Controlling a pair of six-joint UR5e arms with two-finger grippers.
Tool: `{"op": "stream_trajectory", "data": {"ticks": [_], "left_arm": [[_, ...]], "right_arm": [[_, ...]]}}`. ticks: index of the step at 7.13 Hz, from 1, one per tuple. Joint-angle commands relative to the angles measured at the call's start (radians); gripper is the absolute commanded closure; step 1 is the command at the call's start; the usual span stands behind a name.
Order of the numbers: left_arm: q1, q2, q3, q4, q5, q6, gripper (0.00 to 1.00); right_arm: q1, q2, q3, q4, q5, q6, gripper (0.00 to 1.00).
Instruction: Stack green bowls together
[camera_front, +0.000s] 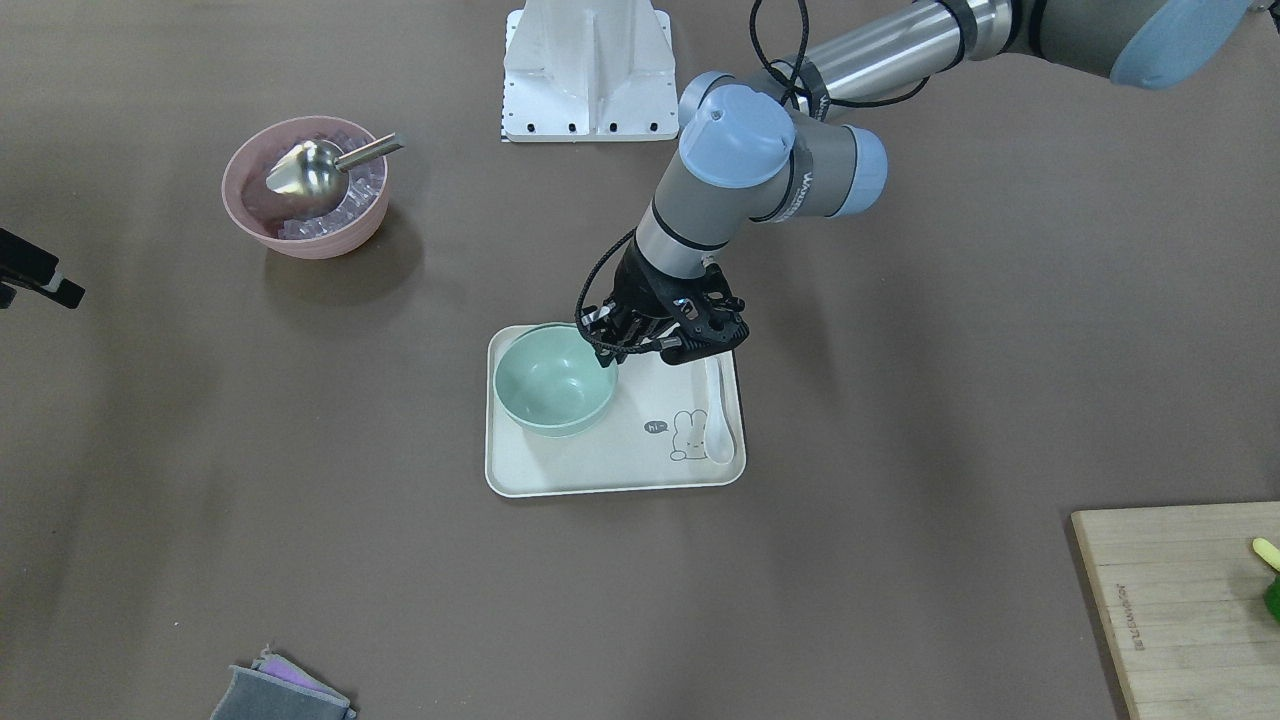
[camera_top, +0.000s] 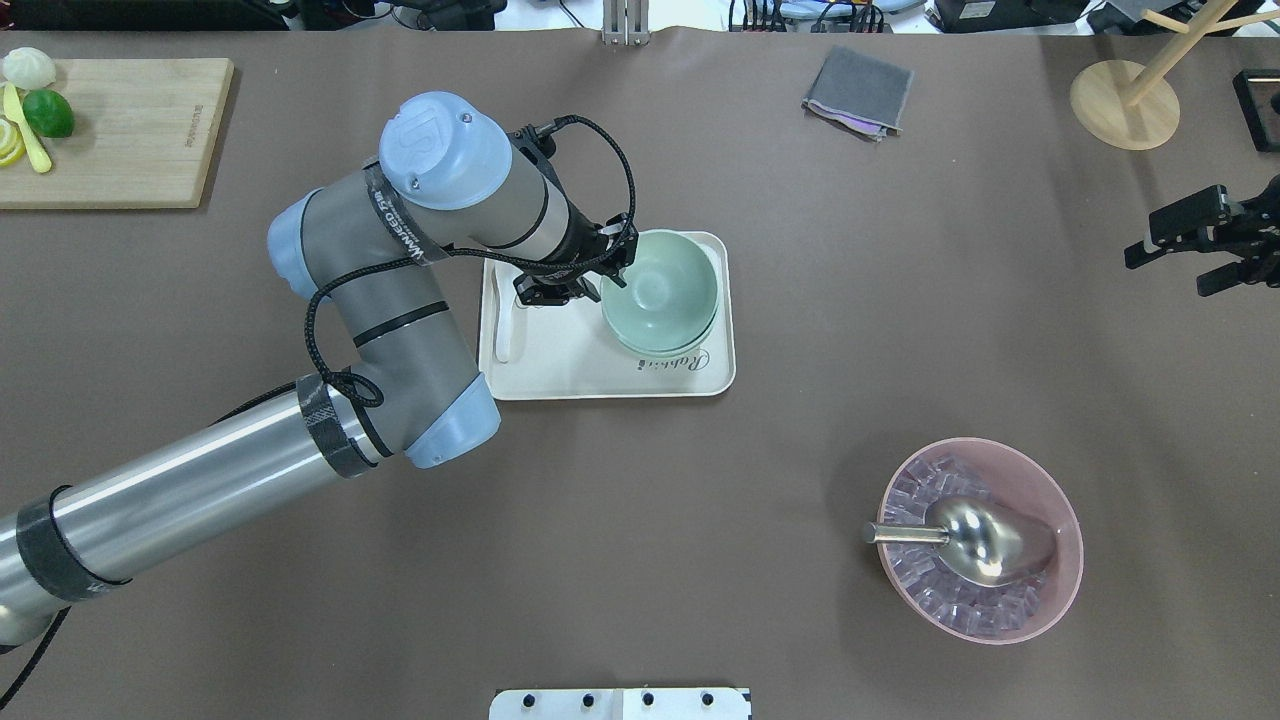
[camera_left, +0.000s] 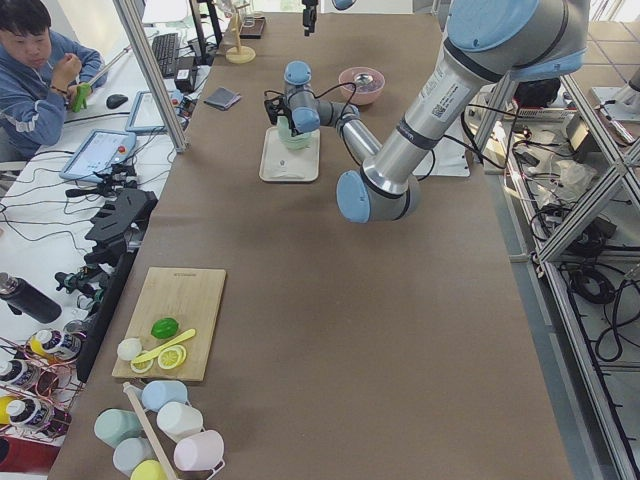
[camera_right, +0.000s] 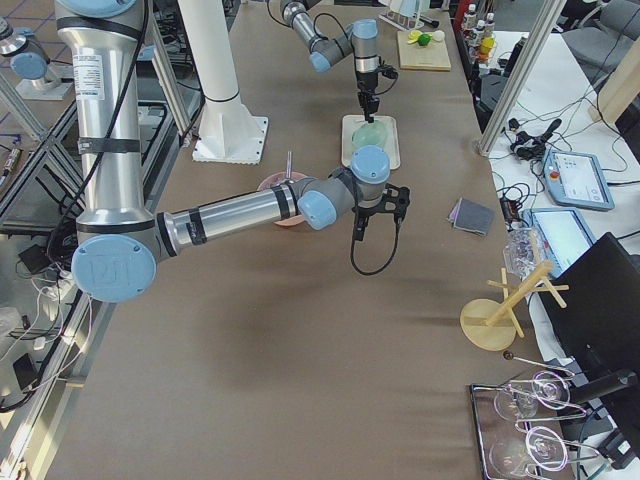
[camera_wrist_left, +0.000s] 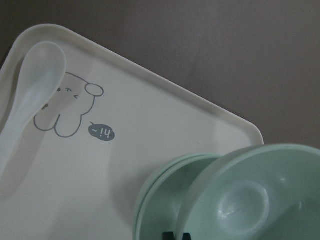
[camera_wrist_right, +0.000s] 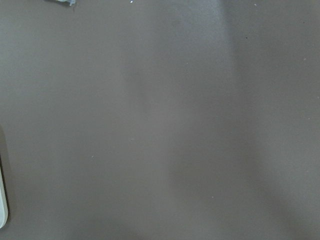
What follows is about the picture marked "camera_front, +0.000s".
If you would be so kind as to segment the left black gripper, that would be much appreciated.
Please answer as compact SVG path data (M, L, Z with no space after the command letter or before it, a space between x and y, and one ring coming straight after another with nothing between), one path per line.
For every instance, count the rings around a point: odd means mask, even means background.
M580 334L600 368L640 354L658 354L668 365L694 363L739 347L749 337L745 302L730 288L716 263L684 279L655 269L634 240L617 241L588 273L585 300L611 258L622 251L613 290L600 306L580 307Z

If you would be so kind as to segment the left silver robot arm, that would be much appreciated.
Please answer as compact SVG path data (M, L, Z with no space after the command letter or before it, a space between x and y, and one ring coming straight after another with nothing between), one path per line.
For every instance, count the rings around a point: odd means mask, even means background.
M1203 67L1247 1L914 1L831 41L764 60L739 79L707 72L678 100L678 147L646 210L613 247L612 291L575 306L602 366L639 354L669 365L727 352L749 333L717 258L745 222L847 217L881 196L888 160L868 129L835 124L882 108L963 61L1036 56L1157 90Z

